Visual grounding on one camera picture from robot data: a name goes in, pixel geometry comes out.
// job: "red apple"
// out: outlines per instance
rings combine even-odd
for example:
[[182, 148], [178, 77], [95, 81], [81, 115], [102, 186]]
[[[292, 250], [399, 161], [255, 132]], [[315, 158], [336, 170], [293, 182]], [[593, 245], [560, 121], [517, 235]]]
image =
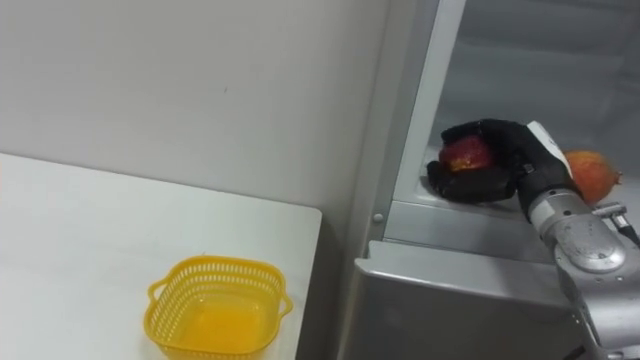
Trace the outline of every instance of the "red apple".
[[493, 164], [491, 150], [478, 135], [470, 135], [445, 146], [440, 150], [438, 158], [454, 172]]

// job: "white table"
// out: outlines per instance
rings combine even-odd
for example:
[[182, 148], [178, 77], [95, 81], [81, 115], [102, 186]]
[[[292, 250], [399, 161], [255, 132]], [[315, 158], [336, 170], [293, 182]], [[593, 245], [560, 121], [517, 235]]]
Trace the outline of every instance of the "white table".
[[198, 254], [269, 262], [294, 310], [265, 359], [294, 359], [318, 210], [0, 154], [0, 359], [164, 359], [147, 287]]

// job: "white wall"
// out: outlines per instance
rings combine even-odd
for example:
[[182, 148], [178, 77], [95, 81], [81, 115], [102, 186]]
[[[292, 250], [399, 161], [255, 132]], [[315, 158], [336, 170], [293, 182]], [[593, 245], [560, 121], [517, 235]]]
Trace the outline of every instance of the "white wall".
[[347, 221], [388, 0], [0, 0], [0, 151]]

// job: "refrigerator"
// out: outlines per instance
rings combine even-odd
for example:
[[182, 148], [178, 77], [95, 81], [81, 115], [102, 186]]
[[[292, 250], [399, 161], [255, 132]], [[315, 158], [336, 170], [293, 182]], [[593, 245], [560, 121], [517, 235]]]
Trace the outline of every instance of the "refrigerator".
[[390, 2], [335, 358], [553, 360], [581, 345], [517, 200], [457, 204], [425, 182], [440, 133], [482, 118], [535, 120], [561, 149], [605, 155], [624, 175], [603, 202], [640, 226], [640, 1]]

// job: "apple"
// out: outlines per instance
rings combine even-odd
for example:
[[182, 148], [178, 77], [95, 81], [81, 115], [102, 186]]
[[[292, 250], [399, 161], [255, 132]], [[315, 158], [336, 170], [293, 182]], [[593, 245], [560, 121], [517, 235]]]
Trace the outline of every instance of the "apple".
[[478, 135], [469, 135], [446, 145], [438, 159], [451, 171], [480, 169], [493, 164], [493, 155], [487, 144]]
[[614, 170], [607, 159], [594, 151], [570, 151], [567, 158], [573, 181], [582, 192], [584, 201], [594, 205], [604, 199], [611, 189], [620, 184], [620, 172]]

